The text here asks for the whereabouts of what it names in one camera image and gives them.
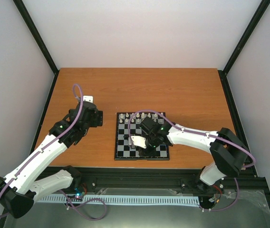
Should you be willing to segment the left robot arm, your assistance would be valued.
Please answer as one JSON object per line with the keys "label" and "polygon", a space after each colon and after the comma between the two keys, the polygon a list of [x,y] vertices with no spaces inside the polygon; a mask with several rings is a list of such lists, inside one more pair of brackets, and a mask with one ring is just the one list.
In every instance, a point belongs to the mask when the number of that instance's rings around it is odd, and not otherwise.
{"label": "left robot arm", "polygon": [[78,103],[75,109],[49,130],[37,149],[16,169],[0,177],[0,204],[8,214],[18,219],[24,216],[41,198],[62,189],[77,191],[81,188],[80,172],[66,166],[43,179],[38,176],[48,165],[71,145],[76,145],[91,127],[102,126],[103,112],[93,99]]}

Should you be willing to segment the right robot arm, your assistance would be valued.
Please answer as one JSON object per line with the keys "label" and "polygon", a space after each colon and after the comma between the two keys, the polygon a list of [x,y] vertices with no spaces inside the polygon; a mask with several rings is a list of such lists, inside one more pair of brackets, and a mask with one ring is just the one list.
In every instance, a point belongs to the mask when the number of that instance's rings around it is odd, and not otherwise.
{"label": "right robot arm", "polygon": [[144,136],[131,136],[129,141],[131,145],[140,147],[144,155],[162,144],[185,145],[210,154],[213,162],[204,167],[199,176],[199,180],[208,186],[225,177],[238,177],[249,153],[244,143],[228,128],[202,131],[167,120],[157,123],[146,117],[140,129]]}

